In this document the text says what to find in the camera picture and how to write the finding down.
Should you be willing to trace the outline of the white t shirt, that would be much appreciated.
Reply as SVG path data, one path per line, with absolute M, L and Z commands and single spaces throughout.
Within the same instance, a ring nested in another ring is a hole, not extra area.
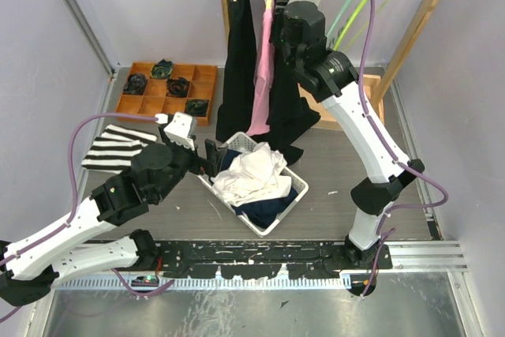
M 286 166 L 283 154 L 272 151 L 267 143 L 259 143 L 250 152 L 230 149 L 211 180 L 211 190 L 233 207 L 287 197 L 292 179 L 282 173 Z

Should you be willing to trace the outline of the navy blue t shirt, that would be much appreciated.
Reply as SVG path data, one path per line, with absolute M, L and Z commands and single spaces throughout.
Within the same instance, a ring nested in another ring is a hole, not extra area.
M 269 200 L 258 200 L 240 206 L 231 206 L 236 215 L 246 215 L 256 227 L 267 229 L 295 200 L 298 192 L 294 187 L 286 197 Z

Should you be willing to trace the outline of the plain black t shirt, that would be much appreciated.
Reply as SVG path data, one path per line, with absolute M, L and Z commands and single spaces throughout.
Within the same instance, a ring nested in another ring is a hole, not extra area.
M 295 164 L 304 150 L 294 142 L 320 120 L 308 101 L 300 96 L 298 84 L 285 63 L 280 47 L 274 47 L 273 83 L 269 94 L 269 131 L 261 140 L 281 152 L 289 166 Z

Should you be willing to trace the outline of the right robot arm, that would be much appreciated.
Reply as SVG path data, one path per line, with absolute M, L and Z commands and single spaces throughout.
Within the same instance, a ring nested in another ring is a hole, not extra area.
M 282 2 L 265 12 L 266 36 L 258 42 L 249 3 L 231 7 L 215 137 L 223 142 L 247 133 L 295 162 L 301 150 L 293 142 L 319 119 L 300 97 L 307 91 L 340 124 L 365 166 L 365 179 L 350 193 L 357 212 L 344 245 L 349 265 L 362 269 L 378 251 L 385 213 L 425 167 L 395 145 L 359 86 L 361 75 L 327 47 L 325 26 L 314 3 Z

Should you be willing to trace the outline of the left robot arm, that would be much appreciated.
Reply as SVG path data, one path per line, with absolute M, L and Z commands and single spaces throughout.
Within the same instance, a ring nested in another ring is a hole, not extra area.
M 151 234 L 135 230 L 115 242 L 82 247 L 82 243 L 148 212 L 169 195 L 185 174 L 219 172 L 225 149 L 206 140 L 206 157 L 171 142 L 150 144 L 120 174 L 108 178 L 82 200 L 74 216 L 51 224 L 57 234 L 39 245 L 34 235 L 1 243 L 1 298 L 14 307 L 38 301 L 64 282 L 94 271 L 148 271 L 159 250 Z

